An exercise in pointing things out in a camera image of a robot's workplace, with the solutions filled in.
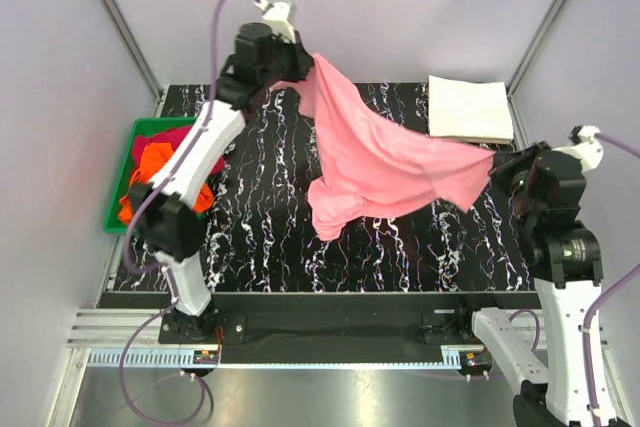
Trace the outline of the pink t shirt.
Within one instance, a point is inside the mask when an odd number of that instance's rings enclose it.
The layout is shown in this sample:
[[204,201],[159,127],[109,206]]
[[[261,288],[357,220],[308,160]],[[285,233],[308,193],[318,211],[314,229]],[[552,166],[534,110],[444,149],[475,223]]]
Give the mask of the pink t shirt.
[[432,138],[372,111],[356,86],[314,55],[307,78],[290,86],[314,122],[320,177],[309,186],[312,225],[337,239],[359,217],[396,218],[442,199],[468,211],[490,179],[494,151]]

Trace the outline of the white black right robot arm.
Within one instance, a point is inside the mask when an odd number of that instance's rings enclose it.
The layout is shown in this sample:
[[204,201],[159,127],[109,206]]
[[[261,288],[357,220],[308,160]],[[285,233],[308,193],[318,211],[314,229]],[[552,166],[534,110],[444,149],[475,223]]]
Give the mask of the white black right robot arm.
[[542,365],[497,307],[468,309],[454,318],[466,343],[481,341],[513,397],[519,426],[624,426],[606,383],[597,313],[607,292],[595,235],[578,220],[585,172],[603,158],[598,140],[552,148],[539,142],[499,154],[493,183],[518,217],[522,255],[541,305],[548,363]]

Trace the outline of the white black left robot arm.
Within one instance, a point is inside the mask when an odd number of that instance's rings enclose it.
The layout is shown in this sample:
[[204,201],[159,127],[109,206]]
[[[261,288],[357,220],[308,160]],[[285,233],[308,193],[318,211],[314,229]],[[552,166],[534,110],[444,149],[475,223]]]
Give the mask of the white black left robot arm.
[[212,296],[199,260],[206,233],[195,211],[201,187],[266,91],[281,81],[304,80],[313,65],[289,22],[242,25],[233,53],[211,83],[209,101],[183,142],[150,181],[136,182],[129,189],[134,215],[127,233],[152,248],[181,331],[193,342],[208,341],[216,329],[210,314]]

